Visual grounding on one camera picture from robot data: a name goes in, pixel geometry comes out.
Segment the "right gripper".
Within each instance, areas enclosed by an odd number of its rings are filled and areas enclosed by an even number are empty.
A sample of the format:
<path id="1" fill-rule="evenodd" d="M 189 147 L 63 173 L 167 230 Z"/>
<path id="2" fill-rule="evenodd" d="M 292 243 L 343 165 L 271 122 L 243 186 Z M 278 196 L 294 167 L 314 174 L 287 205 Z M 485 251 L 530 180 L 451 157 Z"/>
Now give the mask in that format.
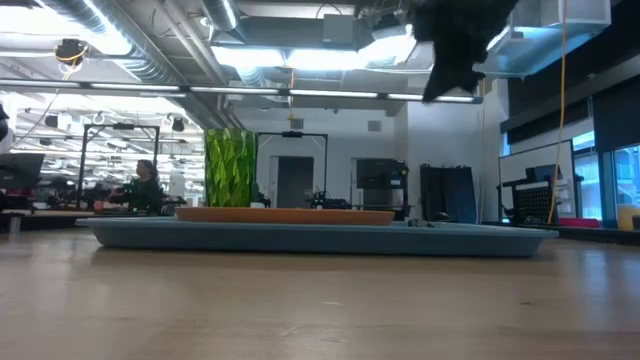
<path id="1" fill-rule="evenodd" d="M 418 42 L 454 37 L 488 43 L 506 26 L 519 0 L 414 0 L 409 20 Z M 424 103 L 433 102 L 454 88 L 471 93 L 486 77 L 473 69 L 483 63 L 486 45 L 435 42 L 435 62 L 423 92 Z"/>

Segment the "orange round plate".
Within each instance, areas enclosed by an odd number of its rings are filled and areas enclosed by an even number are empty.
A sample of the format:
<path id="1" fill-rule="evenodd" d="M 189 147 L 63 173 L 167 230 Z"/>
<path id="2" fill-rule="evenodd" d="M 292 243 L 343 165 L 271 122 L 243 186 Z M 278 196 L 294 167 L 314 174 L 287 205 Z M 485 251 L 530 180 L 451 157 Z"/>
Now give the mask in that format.
<path id="1" fill-rule="evenodd" d="M 389 211 L 243 207 L 177 208 L 175 215 L 187 222 L 362 226 L 388 226 L 395 217 Z"/>

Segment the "green faceted plastic cup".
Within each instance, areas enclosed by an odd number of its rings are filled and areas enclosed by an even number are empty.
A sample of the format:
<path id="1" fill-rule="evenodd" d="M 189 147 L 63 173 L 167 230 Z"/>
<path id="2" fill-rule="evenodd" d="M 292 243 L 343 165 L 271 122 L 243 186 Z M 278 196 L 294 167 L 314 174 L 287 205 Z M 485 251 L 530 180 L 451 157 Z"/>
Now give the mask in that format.
<path id="1" fill-rule="evenodd" d="M 235 128 L 205 136 L 205 196 L 208 207 L 249 207 L 253 199 L 256 134 Z"/>

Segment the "light blue plastic tray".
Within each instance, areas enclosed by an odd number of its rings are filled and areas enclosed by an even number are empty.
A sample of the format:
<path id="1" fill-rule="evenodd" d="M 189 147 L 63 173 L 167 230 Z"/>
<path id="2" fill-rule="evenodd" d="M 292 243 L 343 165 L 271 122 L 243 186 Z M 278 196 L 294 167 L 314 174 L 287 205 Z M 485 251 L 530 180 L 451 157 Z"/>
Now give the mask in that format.
<path id="1" fill-rule="evenodd" d="M 557 238 L 553 230 L 430 222 L 411 227 L 197 223 L 175 218 L 87 218 L 105 247 L 154 250 L 206 250 L 399 256 L 524 257 L 542 242 Z"/>

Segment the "whiteboard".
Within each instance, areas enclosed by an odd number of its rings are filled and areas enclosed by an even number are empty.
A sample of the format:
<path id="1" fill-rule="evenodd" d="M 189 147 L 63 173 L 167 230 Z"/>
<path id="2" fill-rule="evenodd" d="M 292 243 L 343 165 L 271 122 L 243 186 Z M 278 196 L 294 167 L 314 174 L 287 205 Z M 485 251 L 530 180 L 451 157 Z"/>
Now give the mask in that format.
<path id="1" fill-rule="evenodd" d="M 565 177 L 572 176 L 575 174 L 572 150 L 572 141 L 567 140 L 501 157 L 499 159 L 501 184 L 522 179 L 525 177 L 526 168 L 540 165 L 559 166 Z M 501 195 L 500 204 L 509 207 L 510 195 Z"/>

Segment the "grey ceiling box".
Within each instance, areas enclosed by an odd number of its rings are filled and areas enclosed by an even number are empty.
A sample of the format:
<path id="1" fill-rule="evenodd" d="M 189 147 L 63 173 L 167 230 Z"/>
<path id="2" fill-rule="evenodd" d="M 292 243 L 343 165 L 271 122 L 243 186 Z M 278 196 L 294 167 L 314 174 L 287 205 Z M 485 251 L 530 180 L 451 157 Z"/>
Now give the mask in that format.
<path id="1" fill-rule="evenodd" d="M 322 42 L 327 47 L 351 48 L 355 39 L 352 15 L 325 14 L 323 16 Z"/>

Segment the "dark blue panel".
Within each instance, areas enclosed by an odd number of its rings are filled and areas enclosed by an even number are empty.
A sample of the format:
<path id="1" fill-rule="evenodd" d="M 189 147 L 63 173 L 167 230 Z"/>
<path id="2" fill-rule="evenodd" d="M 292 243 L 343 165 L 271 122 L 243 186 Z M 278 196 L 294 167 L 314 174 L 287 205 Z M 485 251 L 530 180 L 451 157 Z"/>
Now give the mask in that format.
<path id="1" fill-rule="evenodd" d="M 472 168 L 468 166 L 420 166 L 422 218 L 436 221 L 441 213 L 450 221 L 475 223 L 476 197 Z"/>

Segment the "black cabinet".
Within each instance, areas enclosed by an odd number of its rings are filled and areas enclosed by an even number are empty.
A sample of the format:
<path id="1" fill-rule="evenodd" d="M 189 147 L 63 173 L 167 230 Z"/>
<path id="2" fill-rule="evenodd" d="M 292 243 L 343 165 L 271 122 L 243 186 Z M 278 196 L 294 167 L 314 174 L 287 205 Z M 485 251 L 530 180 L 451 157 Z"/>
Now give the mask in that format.
<path id="1" fill-rule="evenodd" d="M 395 159 L 358 159 L 356 189 L 358 206 L 400 211 L 408 206 L 406 163 Z"/>

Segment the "black pegboard cart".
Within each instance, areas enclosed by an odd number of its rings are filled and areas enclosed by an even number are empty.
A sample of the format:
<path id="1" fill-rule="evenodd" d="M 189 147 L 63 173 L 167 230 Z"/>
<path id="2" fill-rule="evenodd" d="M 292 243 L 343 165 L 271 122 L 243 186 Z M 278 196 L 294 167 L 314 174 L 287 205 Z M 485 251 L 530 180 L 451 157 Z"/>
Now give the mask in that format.
<path id="1" fill-rule="evenodd" d="M 581 215 L 579 186 L 584 178 L 578 174 L 565 177 L 556 165 L 525 169 L 525 177 L 501 184 L 500 195 L 510 195 L 511 205 L 501 204 L 512 224 L 560 225 L 562 219 Z"/>

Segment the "grey door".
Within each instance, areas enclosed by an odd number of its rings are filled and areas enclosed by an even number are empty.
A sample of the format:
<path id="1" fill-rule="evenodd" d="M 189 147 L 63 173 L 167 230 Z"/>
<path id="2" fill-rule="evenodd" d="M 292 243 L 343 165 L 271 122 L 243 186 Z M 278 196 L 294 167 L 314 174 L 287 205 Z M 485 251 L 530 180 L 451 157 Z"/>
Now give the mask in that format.
<path id="1" fill-rule="evenodd" d="M 314 159 L 279 157 L 277 176 L 278 208 L 309 208 L 313 193 Z"/>

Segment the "yellow container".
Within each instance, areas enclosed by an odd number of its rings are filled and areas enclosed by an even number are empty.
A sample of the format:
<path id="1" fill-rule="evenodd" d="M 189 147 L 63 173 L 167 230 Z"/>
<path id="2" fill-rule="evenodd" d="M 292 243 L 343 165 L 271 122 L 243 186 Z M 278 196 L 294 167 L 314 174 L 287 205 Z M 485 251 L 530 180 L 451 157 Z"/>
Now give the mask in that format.
<path id="1" fill-rule="evenodd" d="M 633 231 L 633 218 L 640 216 L 640 207 L 631 204 L 617 206 L 617 227 L 620 231 Z"/>

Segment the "person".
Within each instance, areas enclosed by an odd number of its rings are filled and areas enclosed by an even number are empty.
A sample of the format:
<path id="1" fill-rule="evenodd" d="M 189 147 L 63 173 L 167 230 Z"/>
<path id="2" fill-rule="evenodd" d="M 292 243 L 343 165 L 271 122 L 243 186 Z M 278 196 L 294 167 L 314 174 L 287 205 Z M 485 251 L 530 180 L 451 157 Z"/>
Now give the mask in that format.
<path id="1" fill-rule="evenodd" d="M 154 163 L 146 159 L 139 160 L 136 174 L 135 179 L 124 185 L 121 200 L 128 204 L 130 210 L 160 215 L 163 206 L 163 191 Z"/>

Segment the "black monitor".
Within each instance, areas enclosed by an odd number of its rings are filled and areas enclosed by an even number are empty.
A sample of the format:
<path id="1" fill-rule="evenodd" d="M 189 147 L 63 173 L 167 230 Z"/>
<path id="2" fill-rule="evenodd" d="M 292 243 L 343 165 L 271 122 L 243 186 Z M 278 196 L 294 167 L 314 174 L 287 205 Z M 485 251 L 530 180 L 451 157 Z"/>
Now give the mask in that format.
<path id="1" fill-rule="evenodd" d="M 0 155 L 0 189 L 30 189 L 40 181 L 43 154 L 5 153 Z"/>

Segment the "black robot rig frame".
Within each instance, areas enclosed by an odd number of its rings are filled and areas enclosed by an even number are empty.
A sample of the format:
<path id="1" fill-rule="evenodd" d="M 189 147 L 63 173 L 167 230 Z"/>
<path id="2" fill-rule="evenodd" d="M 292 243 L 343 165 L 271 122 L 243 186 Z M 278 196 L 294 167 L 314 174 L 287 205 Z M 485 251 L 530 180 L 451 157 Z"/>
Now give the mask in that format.
<path id="1" fill-rule="evenodd" d="M 277 176 L 279 157 L 312 157 L 314 159 L 312 196 L 316 191 L 327 190 L 329 146 L 329 136 L 327 134 L 296 130 L 258 132 L 257 139 L 257 185 L 259 191 L 270 199 L 273 208 L 278 208 Z"/>
<path id="2" fill-rule="evenodd" d="M 76 189 L 76 208 L 79 209 L 81 207 L 82 195 L 84 190 L 84 173 L 85 173 L 85 163 L 87 158 L 87 146 L 88 144 L 101 132 L 105 129 L 119 130 L 119 131 L 133 131 L 136 129 L 139 130 L 154 130 L 155 135 L 152 137 L 154 144 L 154 152 L 153 152 L 153 164 L 157 164 L 158 154 L 159 154 L 159 140 L 160 140 L 160 127 L 157 125 L 137 125 L 131 123 L 114 123 L 114 124 L 86 124 L 84 126 L 84 132 L 82 136 L 82 147 L 80 153 L 80 166 L 79 166 L 79 178 Z"/>

